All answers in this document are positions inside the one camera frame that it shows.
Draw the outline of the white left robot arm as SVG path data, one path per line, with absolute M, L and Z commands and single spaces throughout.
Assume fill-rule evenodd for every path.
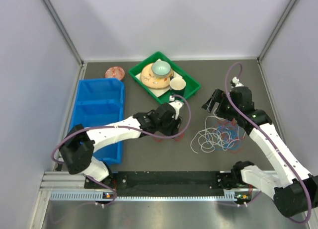
M 102 127 L 75 125 L 58 147 L 70 175 L 85 174 L 101 187 L 111 185 L 113 176 L 109 166 L 94 157 L 102 148 L 118 142 L 154 136 L 159 132 L 166 137 L 178 134 L 183 103 L 179 100 L 164 103 L 147 113 L 136 113 L 125 120 Z

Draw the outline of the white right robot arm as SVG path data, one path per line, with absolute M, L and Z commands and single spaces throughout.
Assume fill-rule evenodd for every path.
M 318 206 L 318 178 L 291 153 L 264 110 L 255 109 L 251 90 L 235 77 L 231 90 L 216 89 L 202 105 L 207 112 L 226 120 L 236 120 L 262 150 L 276 172 L 272 176 L 250 161 L 239 161 L 231 169 L 237 187 L 250 184 L 273 200 L 278 211 L 291 218 Z

